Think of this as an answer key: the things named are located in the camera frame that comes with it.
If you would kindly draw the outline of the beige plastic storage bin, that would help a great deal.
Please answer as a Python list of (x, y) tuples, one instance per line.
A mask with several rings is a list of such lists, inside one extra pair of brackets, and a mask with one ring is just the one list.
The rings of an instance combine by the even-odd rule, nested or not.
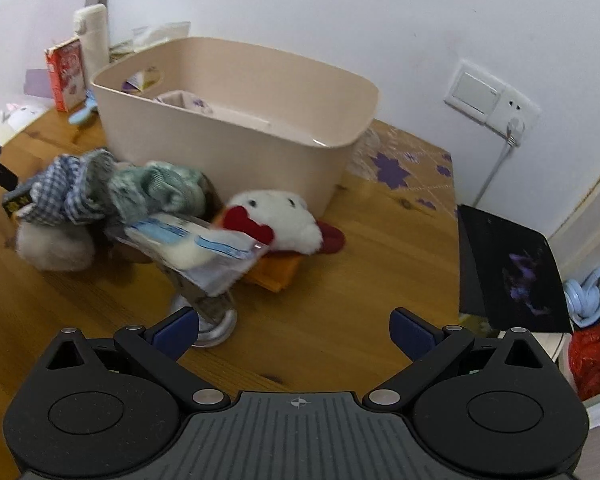
[[(317, 217), (379, 100), (371, 81), (342, 68), (204, 37), (130, 55), (97, 73), (92, 88), (117, 159), (198, 169), (221, 200), (250, 190), (293, 192)], [(155, 101), (173, 90), (195, 93), (213, 114)]]

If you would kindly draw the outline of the clear plastic mask packet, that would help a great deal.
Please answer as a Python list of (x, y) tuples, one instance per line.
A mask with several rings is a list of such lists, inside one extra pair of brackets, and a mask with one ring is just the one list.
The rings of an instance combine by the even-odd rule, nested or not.
[(144, 254), (209, 297), (227, 292), (268, 252), (267, 244), (246, 233), (164, 212), (125, 226), (123, 233)]

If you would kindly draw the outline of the orange cloth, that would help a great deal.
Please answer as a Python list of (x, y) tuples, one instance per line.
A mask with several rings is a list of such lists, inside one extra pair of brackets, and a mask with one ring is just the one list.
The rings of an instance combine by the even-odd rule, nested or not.
[(303, 258), (298, 252), (268, 252), (244, 274), (242, 281), (269, 292), (281, 292), (291, 284)]

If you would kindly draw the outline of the white plush toy red bow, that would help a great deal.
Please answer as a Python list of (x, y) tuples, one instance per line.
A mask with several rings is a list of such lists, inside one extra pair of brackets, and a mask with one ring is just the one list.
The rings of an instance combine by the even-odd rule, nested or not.
[(233, 196), (221, 217), (224, 229), (243, 232), (272, 252), (336, 254), (346, 244), (340, 229), (316, 220), (297, 194), (251, 190)]

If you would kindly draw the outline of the tissue pack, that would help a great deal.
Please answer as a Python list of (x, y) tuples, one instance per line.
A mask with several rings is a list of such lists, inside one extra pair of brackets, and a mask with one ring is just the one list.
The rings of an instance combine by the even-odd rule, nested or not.
[(119, 42), (110, 48), (110, 60), (121, 60), (131, 54), (158, 46), (158, 44), (186, 38), (189, 35), (189, 29), (189, 22), (173, 22), (134, 28), (130, 39)]

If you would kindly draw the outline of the silver tin can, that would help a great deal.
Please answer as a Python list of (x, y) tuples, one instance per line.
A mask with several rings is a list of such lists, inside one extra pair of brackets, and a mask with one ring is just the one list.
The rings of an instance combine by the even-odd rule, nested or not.
[(176, 271), (167, 270), (166, 276), (175, 288), (170, 312), (192, 307), (199, 318), (195, 348), (212, 348), (222, 344), (234, 332), (237, 310), (230, 292), (211, 297), (193, 282)]

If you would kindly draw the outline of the red white carton box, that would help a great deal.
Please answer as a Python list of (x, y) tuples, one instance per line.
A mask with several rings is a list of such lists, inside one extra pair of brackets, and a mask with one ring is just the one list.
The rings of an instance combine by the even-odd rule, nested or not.
[(80, 40), (73, 37), (44, 53), (56, 110), (68, 113), (86, 99)]

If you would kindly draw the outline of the blue checkered cloth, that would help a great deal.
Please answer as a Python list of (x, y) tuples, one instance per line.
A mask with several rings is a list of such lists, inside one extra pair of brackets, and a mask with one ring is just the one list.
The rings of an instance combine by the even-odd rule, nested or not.
[(32, 202), (16, 213), (20, 221), (40, 226), (83, 226), (114, 214), (108, 183), (117, 161), (106, 148), (81, 156), (58, 155), (30, 188)]

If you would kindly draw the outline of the blue hairbrush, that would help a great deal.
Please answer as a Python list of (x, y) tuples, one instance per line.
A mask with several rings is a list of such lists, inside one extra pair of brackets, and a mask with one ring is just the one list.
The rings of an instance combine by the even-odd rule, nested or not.
[(70, 125), (83, 127), (92, 120), (92, 117), (96, 113), (97, 101), (95, 99), (94, 92), (92, 90), (87, 90), (86, 99), (83, 106), (69, 116), (68, 123)]

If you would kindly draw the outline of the beige sock with purple print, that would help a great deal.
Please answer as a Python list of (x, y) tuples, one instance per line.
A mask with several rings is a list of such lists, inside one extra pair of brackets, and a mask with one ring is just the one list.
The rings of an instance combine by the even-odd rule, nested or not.
[(182, 108), (190, 112), (212, 115), (212, 107), (193, 92), (184, 90), (173, 90), (163, 92), (155, 97), (155, 101), (161, 104)]

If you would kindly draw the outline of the red bag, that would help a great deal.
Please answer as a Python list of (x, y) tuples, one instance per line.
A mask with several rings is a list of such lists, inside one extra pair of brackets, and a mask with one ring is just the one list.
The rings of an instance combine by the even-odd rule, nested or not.
[(568, 364), (582, 401), (600, 394), (600, 324), (573, 333)]

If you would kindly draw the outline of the green knitted cloth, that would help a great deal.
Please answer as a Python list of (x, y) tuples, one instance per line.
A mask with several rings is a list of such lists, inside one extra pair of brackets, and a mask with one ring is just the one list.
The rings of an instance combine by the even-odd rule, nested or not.
[(108, 181), (111, 203), (125, 224), (159, 212), (199, 217), (206, 209), (207, 188), (202, 172), (170, 162), (125, 166)]

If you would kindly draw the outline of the blue headphones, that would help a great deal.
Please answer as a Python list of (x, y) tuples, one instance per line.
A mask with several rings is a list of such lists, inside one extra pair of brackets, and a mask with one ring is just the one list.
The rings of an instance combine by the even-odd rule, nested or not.
[(583, 283), (565, 281), (564, 293), (571, 321), (579, 328), (594, 325), (600, 319), (600, 266)]

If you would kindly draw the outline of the white wall switch socket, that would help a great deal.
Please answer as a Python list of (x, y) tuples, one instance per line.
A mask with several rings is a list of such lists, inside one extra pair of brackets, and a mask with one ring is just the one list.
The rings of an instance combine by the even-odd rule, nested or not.
[(511, 132), (531, 131), (541, 115), (535, 102), (465, 60), (460, 62), (444, 102), (502, 138)]

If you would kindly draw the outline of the black tablet with purple print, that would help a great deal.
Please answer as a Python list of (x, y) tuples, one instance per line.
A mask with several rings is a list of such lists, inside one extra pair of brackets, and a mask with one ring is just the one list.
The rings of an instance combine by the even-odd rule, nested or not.
[(494, 330), (572, 331), (562, 280), (545, 236), (471, 206), (457, 209), (460, 313)]

